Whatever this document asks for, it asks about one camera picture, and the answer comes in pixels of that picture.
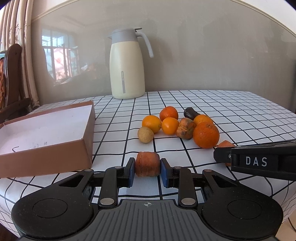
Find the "orange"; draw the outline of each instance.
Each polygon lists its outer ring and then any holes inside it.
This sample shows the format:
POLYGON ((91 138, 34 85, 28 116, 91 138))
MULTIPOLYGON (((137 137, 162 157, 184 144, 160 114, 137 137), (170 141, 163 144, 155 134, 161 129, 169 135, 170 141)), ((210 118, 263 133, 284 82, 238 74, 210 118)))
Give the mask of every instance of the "orange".
POLYGON ((213 148, 220 138, 218 128, 209 122, 202 122, 193 131, 193 140, 201 148, 213 148))
POLYGON ((143 119, 142 126, 150 128, 155 134, 161 128, 161 120, 157 116, 148 115, 143 119))
POLYGON ((172 106, 167 106, 159 113, 159 118, 161 121, 168 117, 173 117, 175 119, 179 118, 178 111, 172 106))
POLYGON ((167 135, 174 135, 179 126, 179 121, 173 117, 168 117, 161 123, 161 128, 163 132, 167 135))
POLYGON ((203 115, 203 114, 197 115, 193 121, 195 122, 196 125, 198 125, 202 122, 210 122, 212 124, 214 123, 210 117, 208 117, 207 115, 203 115))

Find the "grid tablecloth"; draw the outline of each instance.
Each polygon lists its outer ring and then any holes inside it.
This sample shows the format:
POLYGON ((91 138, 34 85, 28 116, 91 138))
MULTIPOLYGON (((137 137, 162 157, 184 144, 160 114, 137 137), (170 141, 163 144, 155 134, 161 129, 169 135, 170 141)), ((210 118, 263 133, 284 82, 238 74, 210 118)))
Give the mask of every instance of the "grid tablecloth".
MULTIPOLYGON (((143 144, 137 138, 142 119, 158 116, 165 106, 174 106, 183 117, 187 107, 213 119, 220 132, 219 143, 228 140, 235 145, 250 145, 296 138, 296 115, 289 110, 251 92, 241 91, 159 91, 142 97, 118 100, 112 96, 91 97, 43 105, 34 112, 63 105, 93 100, 96 112, 93 144, 95 172, 113 166, 125 166, 139 151, 154 151, 173 166, 188 167, 191 172, 215 170, 238 180, 275 199, 283 208, 286 219, 296 204, 296 182, 252 176, 232 172, 213 159, 214 149, 201 149, 193 140, 167 136, 162 131, 153 142, 143 144)), ((74 172, 0 179, 0 222, 17 236, 11 220, 11 209, 21 197, 72 175, 74 172)), ((96 188, 93 202, 98 202, 100 188, 96 188)), ((119 199, 177 199, 176 188, 164 188, 159 177, 138 178, 133 187, 120 188, 119 199)), ((203 196, 196 189, 199 202, 203 196)))

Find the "black eggplant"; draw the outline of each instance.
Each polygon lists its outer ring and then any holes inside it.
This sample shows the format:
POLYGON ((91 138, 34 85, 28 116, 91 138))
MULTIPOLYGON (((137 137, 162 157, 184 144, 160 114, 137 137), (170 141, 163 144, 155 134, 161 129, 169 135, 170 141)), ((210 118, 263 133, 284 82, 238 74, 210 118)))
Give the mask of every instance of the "black eggplant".
POLYGON ((198 115, 200 115, 200 114, 197 113, 192 107, 187 107, 184 110, 184 117, 187 117, 191 120, 194 120, 194 118, 197 117, 198 115))

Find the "curtain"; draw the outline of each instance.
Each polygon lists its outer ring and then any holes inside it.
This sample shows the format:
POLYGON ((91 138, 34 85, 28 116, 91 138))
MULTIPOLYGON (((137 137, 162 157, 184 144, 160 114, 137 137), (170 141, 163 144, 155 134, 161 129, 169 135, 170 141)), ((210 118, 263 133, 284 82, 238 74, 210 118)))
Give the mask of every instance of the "curtain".
POLYGON ((31 109, 40 106, 37 95, 31 54, 31 17, 33 0, 11 0, 0 11, 0 51, 17 43, 22 46, 22 98, 31 99, 31 109))

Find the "dried fruit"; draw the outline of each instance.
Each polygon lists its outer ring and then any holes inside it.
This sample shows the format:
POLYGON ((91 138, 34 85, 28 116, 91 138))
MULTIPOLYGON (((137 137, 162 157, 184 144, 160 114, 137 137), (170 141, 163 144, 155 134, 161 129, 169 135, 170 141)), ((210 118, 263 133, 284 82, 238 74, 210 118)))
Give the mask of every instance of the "dried fruit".
POLYGON ((213 148, 220 138, 218 128, 209 122, 202 122, 193 131, 193 140, 201 148, 213 148))
POLYGON ((161 129, 161 120, 157 116, 148 115, 143 119, 142 126, 148 127, 155 134, 161 129))
POLYGON ((150 128, 143 126, 138 130, 138 138, 140 142, 149 143, 153 140, 154 133, 150 128))
POLYGON ((198 115, 200 115, 200 114, 197 113, 192 107, 187 107, 184 110, 184 117, 187 117, 190 120, 194 120, 194 118, 197 117, 198 115))
MULTIPOLYGON (((233 147, 235 146, 229 141, 222 141, 217 147, 233 147)), ((225 163, 225 166, 229 167, 231 166, 231 163, 225 163)))
POLYGON ((179 121, 173 117, 165 118, 161 123, 161 128, 163 129, 163 132, 167 135, 174 135, 178 126, 179 121))
POLYGON ((196 125, 198 125, 202 122, 209 122, 212 124, 214 123, 210 117, 208 117, 207 115, 203 115, 203 114, 196 116, 193 121, 195 122, 196 125))
POLYGON ((160 174, 160 158, 155 152, 139 152, 135 163, 138 177, 156 177, 160 174))
POLYGON ((176 131, 176 136, 190 140, 193 137, 193 131, 196 124, 189 118, 182 118, 176 131))
POLYGON ((159 118, 161 121, 168 117, 173 117, 175 119, 179 118, 178 111, 175 109, 175 107, 167 106, 159 114, 159 118))

